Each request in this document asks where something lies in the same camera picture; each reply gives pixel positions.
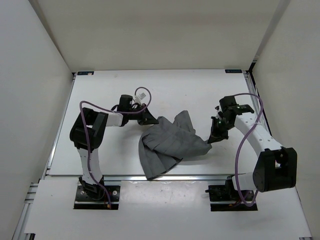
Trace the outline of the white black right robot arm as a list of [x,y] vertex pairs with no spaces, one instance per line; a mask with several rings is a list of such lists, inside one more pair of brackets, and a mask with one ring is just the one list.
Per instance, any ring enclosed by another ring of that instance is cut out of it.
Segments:
[[248,142],[257,156],[252,172],[235,171],[224,188],[227,198],[236,200],[243,191],[264,193],[296,186],[298,154],[294,148],[280,144],[259,124],[261,112],[255,114],[250,105],[238,104],[234,95],[220,99],[216,110],[207,142],[227,140],[229,130],[236,128],[243,134],[240,143]]

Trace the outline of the grey pleated skirt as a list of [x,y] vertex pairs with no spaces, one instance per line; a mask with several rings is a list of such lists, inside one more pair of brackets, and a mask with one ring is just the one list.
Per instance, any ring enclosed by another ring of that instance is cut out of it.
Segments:
[[177,114],[173,122],[164,116],[157,120],[138,141],[139,160],[148,181],[167,173],[184,158],[204,156],[212,149],[196,135],[187,110]]

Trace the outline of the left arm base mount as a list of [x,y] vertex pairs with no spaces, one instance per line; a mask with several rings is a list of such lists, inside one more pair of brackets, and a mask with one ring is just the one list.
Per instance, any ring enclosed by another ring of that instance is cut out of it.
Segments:
[[82,177],[79,177],[74,209],[85,210],[117,210],[119,207],[121,186],[98,184],[87,184]]

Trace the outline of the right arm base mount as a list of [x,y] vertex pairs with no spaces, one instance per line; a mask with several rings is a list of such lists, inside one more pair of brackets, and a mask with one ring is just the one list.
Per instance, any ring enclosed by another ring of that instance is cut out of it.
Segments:
[[257,211],[257,204],[246,206],[237,190],[235,190],[232,179],[227,179],[222,185],[209,185],[205,191],[209,194],[210,210],[212,212],[250,212]]

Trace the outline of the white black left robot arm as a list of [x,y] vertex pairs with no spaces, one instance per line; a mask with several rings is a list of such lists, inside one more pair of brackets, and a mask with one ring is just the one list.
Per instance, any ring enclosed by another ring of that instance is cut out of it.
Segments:
[[105,112],[83,107],[84,103],[82,101],[79,104],[80,113],[70,130],[69,138],[80,155],[82,176],[79,182],[82,189],[91,199],[100,201],[110,198],[104,185],[98,153],[106,127],[123,127],[131,120],[137,121],[140,126],[156,125],[159,121],[136,95],[121,95],[119,103]]

